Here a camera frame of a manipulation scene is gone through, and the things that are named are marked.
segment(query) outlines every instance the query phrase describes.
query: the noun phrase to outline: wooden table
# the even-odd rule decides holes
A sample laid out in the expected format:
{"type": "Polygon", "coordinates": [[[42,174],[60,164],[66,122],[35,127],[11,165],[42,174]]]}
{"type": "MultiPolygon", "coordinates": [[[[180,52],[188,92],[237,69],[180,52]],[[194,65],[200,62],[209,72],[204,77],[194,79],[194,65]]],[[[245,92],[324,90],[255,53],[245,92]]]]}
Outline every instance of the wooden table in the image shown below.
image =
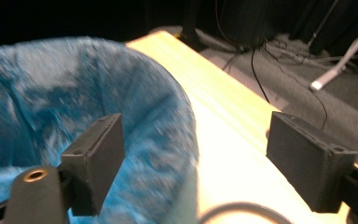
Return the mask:
{"type": "MultiPolygon", "coordinates": [[[[265,156],[266,130],[275,107],[166,32],[127,46],[164,66],[191,101],[200,147],[199,216],[221,203],[252,202],[294,223],[324,223],[265,156]]],[[[218,218],[214,223],[255,223],[255,219],[256,223],[270,223],[240,214],[218,218]]],[[[327,221],[344,223],[340,218],[327,221]]]]}

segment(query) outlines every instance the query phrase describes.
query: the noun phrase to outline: blue plastic bag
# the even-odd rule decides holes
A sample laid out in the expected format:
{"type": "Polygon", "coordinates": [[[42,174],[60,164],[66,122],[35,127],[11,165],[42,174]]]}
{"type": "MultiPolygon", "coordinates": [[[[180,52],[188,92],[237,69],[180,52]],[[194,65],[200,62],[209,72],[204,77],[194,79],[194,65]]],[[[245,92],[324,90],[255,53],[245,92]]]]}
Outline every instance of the blue plastic bag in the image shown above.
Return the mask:
{"type": "Polygon", "coordinates": [[[158,223],[198,160],[180,85],[122,44],[62,38],[0,47],[0,202],[28,167],[61,153],[96,119],[121,113],[126,158],[99,217],[74,223],[158,223]]]}

